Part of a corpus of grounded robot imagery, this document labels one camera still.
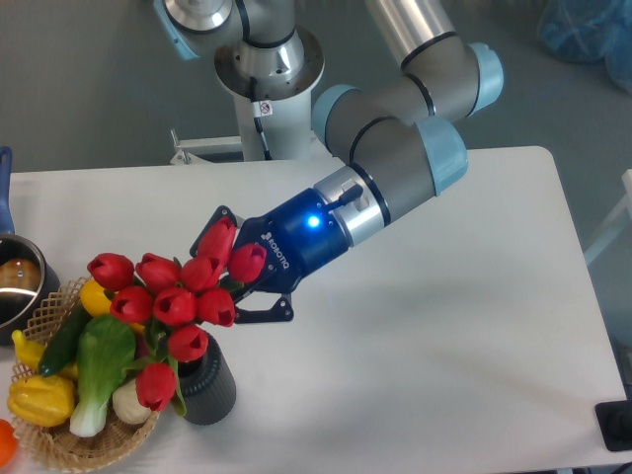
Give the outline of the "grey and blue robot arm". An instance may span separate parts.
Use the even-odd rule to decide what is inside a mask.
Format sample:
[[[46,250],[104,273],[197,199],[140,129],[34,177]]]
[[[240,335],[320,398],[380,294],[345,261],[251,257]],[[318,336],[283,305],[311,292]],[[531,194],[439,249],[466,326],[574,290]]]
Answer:
[[[343,255],[464,176],[454,123],[493,104],[504,86],[496,53],[467,44],[437,1],[371,1],[368,10],[400,78],[366,94],[339,85],[311,93],[324,70],[317,39],[290,1],[157,1],[185,60],[210,56],[233,97],[247,161],[305,159],[319,140],[342,167],[260,216],[239,220],[239,247],[265,250],[259,277],[234,293],[277,295],[268,310],[236,310],[239,324],[288,321],[291,293]]]

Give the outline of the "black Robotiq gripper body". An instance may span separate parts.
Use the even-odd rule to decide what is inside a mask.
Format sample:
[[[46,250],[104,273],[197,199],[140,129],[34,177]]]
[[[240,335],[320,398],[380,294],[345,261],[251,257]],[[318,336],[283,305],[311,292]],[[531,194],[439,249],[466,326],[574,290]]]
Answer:
[[[264,215],[246,219],[235,247],[251,243],[265,248],[267,256],[260,276],[237,292],[239,301],[253,292],[290,294],[350,247],[332,206],[312,188]]]

